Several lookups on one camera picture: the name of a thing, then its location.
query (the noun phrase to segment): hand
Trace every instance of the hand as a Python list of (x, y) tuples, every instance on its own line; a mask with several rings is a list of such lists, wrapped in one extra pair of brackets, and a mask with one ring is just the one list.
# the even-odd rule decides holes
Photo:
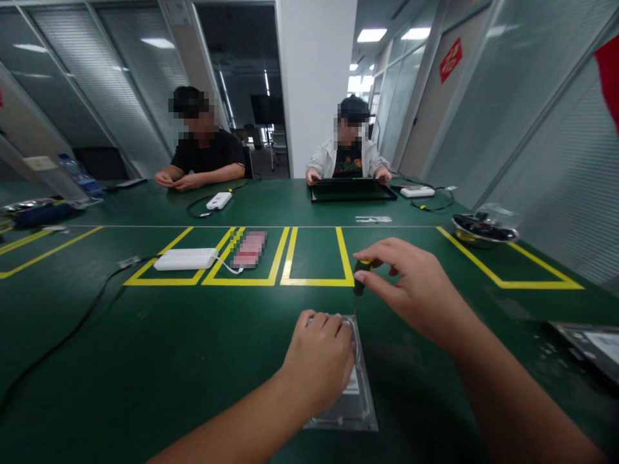
[(373, 266), (391, 265), (389, 275), (402, 277), (395, 286), (369, 271), (355, 279), (376, 292), (412, 328), (450, 351), (458, 334), (476, 327), (477, 316), (462, 299), (437, 258), (399, 238), (387, 238), (354, 254)]
[(305, 173), (305, 181), (310, 187), (316, 185), (316, 182), (319, 180), (322, 180), (322, 177), (320, 177), (320, 174), (318, 174), (318, 171), (315, 168), (310, 168)]
[(393, 178), (393, 175), (391, 175), (387, 166), (381, 166), (376, 170), (374, 177), (379, 184), (387, 184)]
[(174, 182), (174, 187), (178, 190), (191, 190), (202, 187), (205, 181), (202, 180), (199, 174), (188, 174)]
[(309, 420), (342, 396), (355, 365), (352, 329), (339, 314), (303, 311), (292, 334), (284, 365), (276, 374), (302, 397)]
[(174, 187), (174, 181), (172, 180), (172, 176), (165, 171), (159, 171), (155, 174), (155, 182), (158, 183), (162, 187)]

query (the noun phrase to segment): black t-shirt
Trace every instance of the black t-shirt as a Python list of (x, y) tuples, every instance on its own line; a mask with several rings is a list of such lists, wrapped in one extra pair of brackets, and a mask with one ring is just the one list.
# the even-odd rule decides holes
[(361, 168), (361, 143), (338, 146), (333, 177), (363, 177)]
[(189, 171), (200, 173), (221, 169), (229, 164), (242, 164), (245, 166), (245, 154), (243, 145), (232, 134), (220, 129), (213, 136), (208, 145), (200, 145), (189, 134), (179, 140), (176, 154), (172, 159), (172, 166), (176, 166), (189, 174)]

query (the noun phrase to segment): red banner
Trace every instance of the red banner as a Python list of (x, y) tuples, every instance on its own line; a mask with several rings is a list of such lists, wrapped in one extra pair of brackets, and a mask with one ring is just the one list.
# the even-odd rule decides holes
[(456, 43), (449, 49), (447, 56), (440, 64), (440, 83), (444, 83), (451, 72), (458, 66), (462, 60), (462, 38), (458, 37)]
[(602, 93), (619, 133), (619, 36), (595, 52), (600, 68)]

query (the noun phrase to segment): black cap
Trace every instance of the black cap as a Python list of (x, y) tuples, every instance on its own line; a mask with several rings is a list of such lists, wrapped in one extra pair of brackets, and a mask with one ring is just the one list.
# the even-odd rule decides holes
[(369, 106), (359, 97), (352, 95), (337, 106), (337, 117), (345, 118), (349, 124), (361, 125), (369, 118)]
[(208, 98), (195, 87), (181, 86), (174, 91), (170, 112), (183, 119), (196, 119), (203, 111), (209, 111)]

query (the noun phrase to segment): white jacket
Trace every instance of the white jacket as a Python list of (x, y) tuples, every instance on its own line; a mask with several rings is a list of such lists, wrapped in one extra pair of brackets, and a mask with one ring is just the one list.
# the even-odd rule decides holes
[[(327, 140), (318, 147), (314, 156), (309, 160), (306, 171), (315, 168), (323, 179), (333, 177), (335, 171), (335, 160), (337, 159), (337, 144), (333, 139)], [(378, 154), (376, 144), (371, 140), (361, 138), (361, 169), (363, 177), (374, 177), (376, 170), (386, 166), (389, 169), (389, 162)]]

